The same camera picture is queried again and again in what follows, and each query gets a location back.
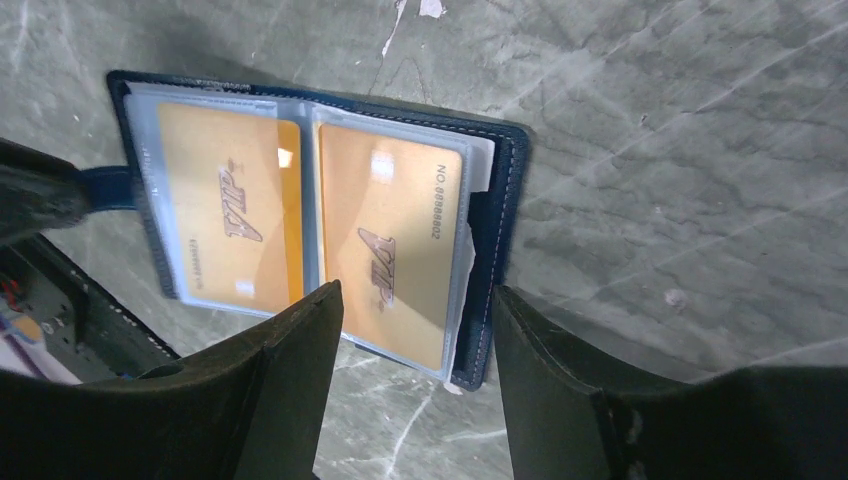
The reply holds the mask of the dark blue card holder wallet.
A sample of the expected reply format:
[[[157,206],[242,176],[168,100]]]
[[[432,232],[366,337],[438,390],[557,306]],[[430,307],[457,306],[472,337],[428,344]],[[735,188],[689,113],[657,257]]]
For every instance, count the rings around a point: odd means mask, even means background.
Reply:
[[[278,118],[293,121],[300,127],[302,297],[324,283],[340,282],[328,279],[325,265],[318,134],[321,125],[349,127],[459,152],[463,162],[462,180],[442,368],[427,370],[375,349],[348,336],[343,325],[342,335],[362,350],[440,381],[469,391],[480,386],[492,344],[492,296],[503,279],[522,176],[530,153],[530,139],[525,129],[431,107],[391,104],[295,87],[125,70],[108,73],[106,84],[127,163],[123,167],[102,167],[85,172],[85,177],[95,183],[98,195],[95,205],[100,210],[135,209],[140,213],[163,294],[187,305],[191,304],[178,296],[174,275],[174,263],[180,251],[173,217],[166,210],[169,194],[157,118],[159,104],[180,103],[237,113],[275,113]],[[256,317],[271,316],[195,307]]]

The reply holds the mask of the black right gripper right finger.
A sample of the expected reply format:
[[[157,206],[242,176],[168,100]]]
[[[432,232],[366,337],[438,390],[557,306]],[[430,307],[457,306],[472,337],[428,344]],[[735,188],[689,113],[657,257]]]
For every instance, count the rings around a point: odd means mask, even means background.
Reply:
[[[754,366],[687,384],[639,369],[496,289],[518,479],[843,479],[847,372]]]

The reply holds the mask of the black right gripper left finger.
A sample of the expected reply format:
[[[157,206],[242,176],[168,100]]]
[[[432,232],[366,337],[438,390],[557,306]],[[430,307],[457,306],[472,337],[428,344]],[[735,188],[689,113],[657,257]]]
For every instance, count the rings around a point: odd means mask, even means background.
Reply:
[[[327,283],[134,379],[1,375],[5,479],[310,479],[343,317]]]

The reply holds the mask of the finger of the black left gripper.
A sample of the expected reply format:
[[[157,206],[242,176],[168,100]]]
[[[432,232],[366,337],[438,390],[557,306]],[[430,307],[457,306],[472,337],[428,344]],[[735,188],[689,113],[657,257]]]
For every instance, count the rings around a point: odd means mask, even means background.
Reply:
[[[1,141],[1,245],[68,228],[90,212],[73,164],[7,139]]]

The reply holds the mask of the orange credit card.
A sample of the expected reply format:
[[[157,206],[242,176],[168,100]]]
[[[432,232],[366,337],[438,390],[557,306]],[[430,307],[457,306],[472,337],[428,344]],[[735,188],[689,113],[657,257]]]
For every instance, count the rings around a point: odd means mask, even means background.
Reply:
[[[304,294],[301,129],[275,113],[157,107],[184,302],[274,315]]]
[[[326,273],[342,284],[344,332],[441,369],[461,154],[328,123],[318,134]]]

